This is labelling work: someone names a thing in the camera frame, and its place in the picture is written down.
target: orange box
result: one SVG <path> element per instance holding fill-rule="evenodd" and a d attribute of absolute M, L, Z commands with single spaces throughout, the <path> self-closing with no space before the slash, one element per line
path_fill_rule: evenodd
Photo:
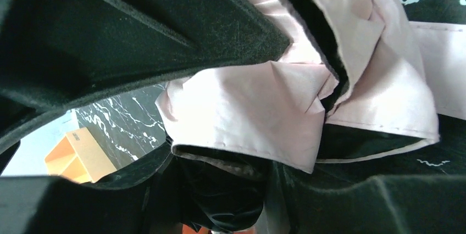
<path fill-rule="evenodd" d="M 70 131 L 45 157 L 49 175 L 76 183 L 97 182 L 117 169 L 87 128 Z"/>

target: white wall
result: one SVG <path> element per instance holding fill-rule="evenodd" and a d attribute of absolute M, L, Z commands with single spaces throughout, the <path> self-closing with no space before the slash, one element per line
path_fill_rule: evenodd
<path fill-rule="evenodd" d="M 73 114 L 67 112 L 24 137 L 1 176 L 46 175 L 45 156 L 63 138 L 65 132 L 78 129 Z"/>

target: pink fabric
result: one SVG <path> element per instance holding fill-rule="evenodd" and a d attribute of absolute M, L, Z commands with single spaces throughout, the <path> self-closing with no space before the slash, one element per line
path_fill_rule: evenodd
<path fill-rule="evenodd" d="M 337 81 L 301 25 L 278 0 L 249 0 L 292 42 L 278 62 L 207 69 L 168 83 L 156 105 L 174 154 L 188 144 L 280 161 L 312 172 L 324 124 L 320 99 Z M 415 136 L 411 146 L 359 161 L 412 151 L 439 140 L 424 62 L 398 0 L 313 0 L 339 45 L 349 88 L 328 123 Z"/>

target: black marble surface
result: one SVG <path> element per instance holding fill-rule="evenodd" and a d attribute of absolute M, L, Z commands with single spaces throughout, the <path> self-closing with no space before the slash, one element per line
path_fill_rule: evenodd
<path fill-rule="evenodd" d="M 411 21 L 466 24 L 466 0 L 400 0 Z M 117 169 L 141 158 L 165 141 L 155 100 L 163 85 L 155 85 L 76 109 Z"/>

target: pink garment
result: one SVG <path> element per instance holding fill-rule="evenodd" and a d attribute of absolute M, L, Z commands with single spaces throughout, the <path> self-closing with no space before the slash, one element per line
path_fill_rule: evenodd
<path fill-rule="evenodd" d="M 304 28 L 279 0 L 249 0 L 291 39 L 277 62 L 207 69 L 170 81 L 156 105 L 172 151 L 182 144 L 275 160 L 312 172 L 325 110 L 320 99 L 338 84 Z M 352 160 L 412 151 L 439 141 L 434 98 L 426 84 L 415 34 L 398 0 L 313 0 L 331 26 L 349 87 L 327 123 L 419 137 L 399 149 Z M 238 174 L 242 167 L 231 167 Z"/>

